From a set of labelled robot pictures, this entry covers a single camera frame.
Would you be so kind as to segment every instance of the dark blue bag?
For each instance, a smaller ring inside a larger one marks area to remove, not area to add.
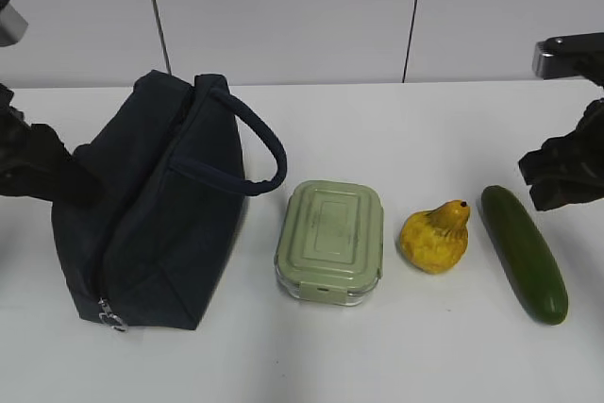
[[[272,180],[245,180],[236,116],[277,160]],[[55,201],[59,260],[80,317],[117,330],[195,329],[244,197],[272,191],[287,173],[278,138],[222,76],[198,76],[192,87],[155,71],[74,158],[104,195],[90,208]]]

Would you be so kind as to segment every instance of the cucumber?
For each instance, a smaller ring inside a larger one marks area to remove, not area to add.
[[[533,318],[558,325],[568,313],[568,294],[539,229],[505,188],[489,186],[481,202],[483,222],[516,297]]]

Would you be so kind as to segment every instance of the white table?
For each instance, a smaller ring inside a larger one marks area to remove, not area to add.
[[[233,90],[288,151],[283,187],[250,201],[197,331],[127,335],[80,321],[54,251],[50,206],[0,199],[0,401],[62,403],[604,401],[604,202],[536,213],[523,154],[570,131],[600,91],[583,81]],[[90,140],[128,89],[20,90],[29,121],[69,147]],[[272,174],[242,128],[247,172]],[[288,196],[307,179],[366,184],[385,210],[384,278],[356,308],[280,292],[273,255]],[[451,272],[428,276],[396,252],[412,212],[482,189],[515,191],[558,260],[570,297],[558,327],[518,304],[474,209]]]

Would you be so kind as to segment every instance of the food container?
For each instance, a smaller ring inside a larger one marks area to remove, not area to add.
[[[378,284],[383,209],[358,184],[307,181],[290,198],[275,255],[278,281],[296,298],[359,304]]]

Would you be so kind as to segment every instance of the bag handle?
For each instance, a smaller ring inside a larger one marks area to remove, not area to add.
[[[173,164],[175,170],[182,175],[191,177],[208,184],[212,188],[227,193],[255,196],[262,193],[269,193],[278,188],[287,175],[287,155],[275,133],[252,109],[236,96],[220,89],[211,89],[209,95],[212,95],[214,99],[222,103],[223,106],[239,117],[256,133],[275,158],[275,161],[277,162],[277,172],[269,181],[253,182],[230,175],[222,170],[218,170],[215,167],[191,158],[179,159]]]

